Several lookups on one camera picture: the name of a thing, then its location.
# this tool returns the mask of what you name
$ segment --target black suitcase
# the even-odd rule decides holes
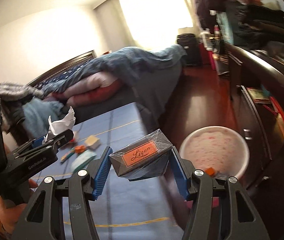
[[[183,56],[187,65],[201,66],[202,58],[198,39],[192,33],[183,33],[178,35],[177,44],[181,45],[187,55]]]

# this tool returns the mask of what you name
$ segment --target window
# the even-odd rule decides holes
[[[138,46],[162,49],[175,44],[179,28],[193,27],[184,0],[119,0]]]

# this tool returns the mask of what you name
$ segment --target hand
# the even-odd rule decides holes
[[[38,184],[34,180],[29,179],[29,187],[37,188]],[[7,233],[13,233],[15,224],[19,220],[26,205],[20,204],[12,208],[6,208],[3,199],[0,197],[0,221]]]

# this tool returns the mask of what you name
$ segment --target book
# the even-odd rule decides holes
[[[273,105],[274,111],[279,113],[279,116],[277,118],[277,121],[281,127],[283,127],[284,130],[284,110],[280,106],[279,102],[274,98],[270,97],[271,103]]]
[[[257,104],[271,104],[269,97],[263,94],[261,89],[247,88],[248,93],[252,97],[253,101]]]

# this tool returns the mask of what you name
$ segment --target orange piece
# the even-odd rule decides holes
[[[84,145],[76,146],[75,148],[75,153],[80,154],[86,150],[86,147]]]
[[[215,169],[213,169],[212,167],[207,168],[204,172],[208,174],[210,177],[213,177],[215,175]]]

